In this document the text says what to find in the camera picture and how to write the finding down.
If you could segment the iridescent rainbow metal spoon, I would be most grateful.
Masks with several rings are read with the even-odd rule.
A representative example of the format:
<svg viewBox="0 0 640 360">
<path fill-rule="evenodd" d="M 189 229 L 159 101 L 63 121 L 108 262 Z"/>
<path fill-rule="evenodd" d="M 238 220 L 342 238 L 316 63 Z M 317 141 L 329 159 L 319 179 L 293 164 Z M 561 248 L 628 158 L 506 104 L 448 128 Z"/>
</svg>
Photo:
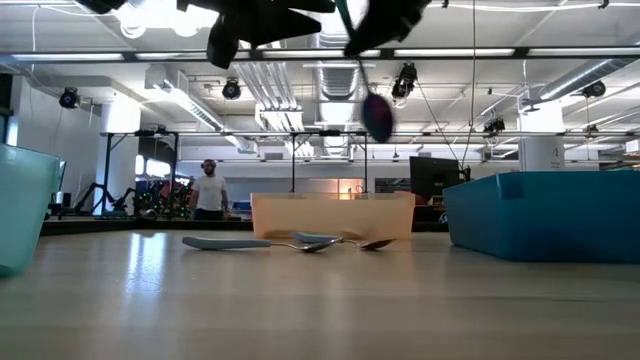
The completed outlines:
<svg viewBox="0 0 640 360">
<path fill-rule="evenodd" d="M 355 29 L 348 10 L 347 0 L 335 0 L 337 10 L 350 40 L 354 39 Z M 357 60 L 362 84 L 366 91 L 361 105 L 361 118 L 369 135 L 378 143 L 386 143 L 394 130 L 395 119 L 389 103 L 380 95 L 371 92 L 364 64 L 359 55 Z"/>
</svg>

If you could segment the black background monitor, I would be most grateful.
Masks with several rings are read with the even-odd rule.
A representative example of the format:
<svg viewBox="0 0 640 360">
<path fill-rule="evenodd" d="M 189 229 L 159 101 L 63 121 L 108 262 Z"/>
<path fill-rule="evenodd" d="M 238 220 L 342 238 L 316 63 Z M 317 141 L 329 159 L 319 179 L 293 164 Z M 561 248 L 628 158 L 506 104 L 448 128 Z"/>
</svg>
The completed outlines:
<svg viewBox="0 0 640 360">
<path fill-rule="evenodd" d="M 456 160 L 410 157 L 409 168 L 411 191 L 419 196 L 440 196 L 444 189 L 462 183 Z"/>
</svg>

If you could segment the blue plastic bin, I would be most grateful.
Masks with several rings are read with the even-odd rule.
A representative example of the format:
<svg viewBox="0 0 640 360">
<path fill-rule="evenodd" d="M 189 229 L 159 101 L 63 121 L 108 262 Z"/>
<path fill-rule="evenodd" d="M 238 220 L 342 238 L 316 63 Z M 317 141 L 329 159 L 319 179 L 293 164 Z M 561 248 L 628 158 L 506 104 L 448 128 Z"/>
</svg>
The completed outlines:
<svg viewBox="0 0 640 360">
<path fill-rule="evenodd" d="M 640 172 L 493 175 L 445 189 L 453 245 L 523 262 L 640 264 Z"/>
</svg>

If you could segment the linear ceiling light strip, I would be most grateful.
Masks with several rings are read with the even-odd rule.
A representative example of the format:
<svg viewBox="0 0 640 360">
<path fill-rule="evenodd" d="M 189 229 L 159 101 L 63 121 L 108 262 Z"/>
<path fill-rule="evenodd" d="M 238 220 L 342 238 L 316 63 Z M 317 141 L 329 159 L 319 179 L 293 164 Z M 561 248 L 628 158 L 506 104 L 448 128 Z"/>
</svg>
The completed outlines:
<svg viewBox="0 0 640 360">
<path fill-rule="evenodd" d="M 499 59 L 639 59 L 640 45 L 592 47 L 515 47 L 515 48 L 382 48 L 367 50 L 364 60 L 482 60 Z M 339 49 L 258 49 L 240 50 L 234 60 L 241 61 L 339 61 Z M 170 63 L 205 62 L 204 51 L 162 52 L 29 52 L 0 53 L 3 64 L 69 64 L 69 63 Z"/>
</svg>

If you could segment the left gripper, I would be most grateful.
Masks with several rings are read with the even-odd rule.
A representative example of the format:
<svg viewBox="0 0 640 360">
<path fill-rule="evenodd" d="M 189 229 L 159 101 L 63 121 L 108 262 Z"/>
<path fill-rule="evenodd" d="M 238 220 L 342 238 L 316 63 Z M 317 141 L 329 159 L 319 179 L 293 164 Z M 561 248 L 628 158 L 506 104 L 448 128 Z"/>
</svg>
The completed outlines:
<svg viewBox="0 0 640 360">
<path fill-rule="evenodd" d="M 177 0 L 178 10 L 186 12 L 190 7 L 222 14 L 211 27 L 206 58 L 212 65 L 228 69 L 239 39 L 257 47 L 317 33 L 321 30 L 317 20 L 292 9 L 333 13 L 336 4 L 332 0 Z"/>
</svg>

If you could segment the person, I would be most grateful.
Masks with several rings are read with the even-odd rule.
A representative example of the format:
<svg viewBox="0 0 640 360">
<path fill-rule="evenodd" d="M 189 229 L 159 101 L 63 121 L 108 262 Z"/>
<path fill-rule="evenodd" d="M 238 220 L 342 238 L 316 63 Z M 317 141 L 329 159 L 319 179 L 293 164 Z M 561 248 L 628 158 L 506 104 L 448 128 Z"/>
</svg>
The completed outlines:
<svg viewBox="0 0 640 360">
<path fill-rule="evenodd" d="M 204 160 L 201 163 L 204 174 L 191 187 L 190 208 L 194 220 L 220 221 L 228 212 L 226 182 L 216 174 L 216 166 L 214 160 Z"/>
</svg>

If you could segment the grey-blue handled silver spoon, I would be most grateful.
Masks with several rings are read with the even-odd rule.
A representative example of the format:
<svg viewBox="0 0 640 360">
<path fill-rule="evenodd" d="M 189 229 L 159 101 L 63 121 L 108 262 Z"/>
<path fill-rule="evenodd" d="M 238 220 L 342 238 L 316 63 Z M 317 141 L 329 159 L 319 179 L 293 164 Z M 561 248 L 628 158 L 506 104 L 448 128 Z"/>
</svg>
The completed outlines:
<svg viewBox="0 0 640 360">
<path fill-rule="evenodd" d="M 331 239 L 330 241 L 322 241 L 319 243 L 312 243 L 306 245 L 294 245 L 290 243 L 279 243 L 268 240 L 247 240 L 247 239 L 207 239 L 199 237 L 183 237 L 182 243 L 184 245 L 206 251 L 222 251 L 222 250 L 235 250 L 235 249 L 250 249 L 250 248 L 271 248 L 271 247 L 287 247 L 304 253 L 315 253 L 326 248 L 329 248 L 340 242 L 339 239 Z"/>
<path fill-rule="evenodd" d="M 382 239 L 370 239 L 370 240 L 359 240 L 355 238 L 348 238 L 341 235 L 320 235 L 320 234 L 310 234 L 303 232 L 293 232 L 292 237 L 307 245 L 315 245 L 319 247 L 320 245 L 330 245 L 330 244 L 352 244 L 357 246 L 363 251 L 375 251 L 382 249 L 388 245 L 391 245 L 395 239 L 394 238 L 382 238 Z"/>
</svg>

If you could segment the corrugated silver ventilation duct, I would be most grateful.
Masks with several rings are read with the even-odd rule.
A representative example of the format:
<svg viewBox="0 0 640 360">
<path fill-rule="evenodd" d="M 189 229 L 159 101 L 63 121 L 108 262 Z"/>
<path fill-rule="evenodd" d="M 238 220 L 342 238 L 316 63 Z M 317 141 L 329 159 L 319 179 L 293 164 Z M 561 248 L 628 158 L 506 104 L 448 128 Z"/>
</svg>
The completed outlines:
<svg viewBox="0 0 640 360">
<path fill-rule="evenodd" d="M 359 128 L 357 100 L 365 95 L 361 71 L 356 61 L 347 60 L 343 48 L 349 42 L 338 9 L 315 15 L 322 29 L 313 35 L 312 45 L 320 50 L 336 50 L 339 60 L 318 61 L 314 77 L 318 116 L 323 130 L 352 131 Z"/>
</svg>

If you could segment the black background frame table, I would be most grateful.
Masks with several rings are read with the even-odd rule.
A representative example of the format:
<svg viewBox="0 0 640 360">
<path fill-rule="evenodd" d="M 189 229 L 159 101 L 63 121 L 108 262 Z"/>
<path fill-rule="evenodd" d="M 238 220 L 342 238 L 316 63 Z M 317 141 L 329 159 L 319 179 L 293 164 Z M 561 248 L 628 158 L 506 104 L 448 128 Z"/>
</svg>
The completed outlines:
<svg viewBox="0 0 640 360">
<path fill-rule="evenodd" d="M 103 197 L 106 196 L 106 192 L 108 190 L 108 182 L 109 182 L 109 171 L 110 171 L 110 161 L 111 161 L 111 151 L 113 149 L 115 149 L 117 147 L 117 144 L 119 144 L 125 137 L 127 136 L 131 136 L 134 138 L 137 137 L 143 137 L 143 138 L 155 138 L 157 136 L 159 136 L 160 138 L 163 136 L 170 136 L 173 137 L 174 139 L 174 153 L 173 153 L 173 157 L 170 158 L 170 164 L 169 164 L 169 168 L 170 168 L 170 179 L 169 179 L 169 207 L 170 207 L 170 216 L 169 218 L 171 218 L 171 216 L 173 216 L 173 210 L 171 210 L 171 207 L 173 206 L 173 200 L 174 200 L 174 195 L 173 195 L 173 183 L 175 181 L 175 177 L 176 177 L 176 171 L 177 171 L 177 167 L 178 167 L 178 150 L 180 150 L 180 140 L 182 139 L 182 137 L 186 137 L 187 135 L 194 135 L 196 137 L 200 136 L 200 137 L 204 137 L 206 136 L 219 136 L 219 137 L 234 137 L 236 135 L 242 137 L 242 136 L 254 136 L 254 137 L 285 137 L 285 138 L 290 138 L 289 140 L 291 140 L 292 142 L 292 154 L 291 154 L 291 159 L 289 160 L 289 162 L 291 163 L 290 168 L 291 168 L 291 174 L 290 174 L 290 189 L 289 189 L 289 193 L 295 193 L 296 192 L 296 149 L 298 148 L 296 146 L 296 139 L 298 137 L 304 137 L 304 141 L 308 140 L 308 138 L 312 137 L 312 136 L 319 136 L 319 137 L 341 137 L 341 136 L 347 136 L 347 135 L 355 135 L 355 136 L 362 136 L 364 138 L 364 150 L 365 153 L 368 151 L 368 140 L 367 140 L 367 134 L 364 131 L 355 131 L 355 132 L 341 132 L 335 129 L 330 129 L 330 130 L 321 130 L 321 131 L 316 131 L 316 132 L 312 132 L 312 131 L 302 131 L 302 132 L 280 132 L 280 133 L 276 133 L 276 132 L 272 132 L 272 133 L 251 133 L 251 132 L 211 132 L 211 133 L 204 133 L 204 132 L 184 132 L 184 133 L 180 133 L 180 132 L 175 132 L 175 131 L 151 131 L 151 130 L 138 130 L 135 132 L 125 132 L 125 133 L 112 133 L 112 132 L 104 132 L 101 133 L 101 136 L 106 137 L 106 150 L 105 150 L 105 159 L 104 159 L 104 171 L 103 171 L 103 184 L 104 185 L 104 189 L 103 189 Z M 120 140 L 118 140 L 117 144 L 112 145 L 112 141 L 113 141 L 113 137 L 121 137 Z M 203 174 L 206 175 L 207 177 L 214 177 L 215 176 L 215 167 L 217 166 L 217 162 L 213 159 L 204 159 L 201 162 L 199 162 L 201 168 L 203 169 Z M 220 206 L 220 211 L 219 212 L 228 212 L 229 210 L 229 199 L 228 199 L 228 194 L 227 191 L 225 190 L 226 187 L 223 186 L 223 189 L 219 189 L 219 191 L 217 191 L 216 193 L 218 193 L 220 199 L 217 203 L 219 203 Z"/>
</svg>

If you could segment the black background robot arms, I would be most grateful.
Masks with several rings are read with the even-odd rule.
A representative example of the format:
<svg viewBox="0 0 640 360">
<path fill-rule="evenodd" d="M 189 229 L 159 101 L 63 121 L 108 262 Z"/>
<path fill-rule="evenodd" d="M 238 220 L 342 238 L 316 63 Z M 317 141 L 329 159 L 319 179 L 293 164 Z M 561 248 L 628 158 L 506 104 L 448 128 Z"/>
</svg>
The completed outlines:
<svg viewBox="0 0 640 360">
<path fill-rule="evenodd" d="M 92 183 L 74 205 L 62 208 L 58 217 L 190 219 L 190 195 L 190 185 L 170 181 L 143 181 L 136 188 L 127 188 L 119 197 L 112 195 L 104 185 Z"/>
</svg>

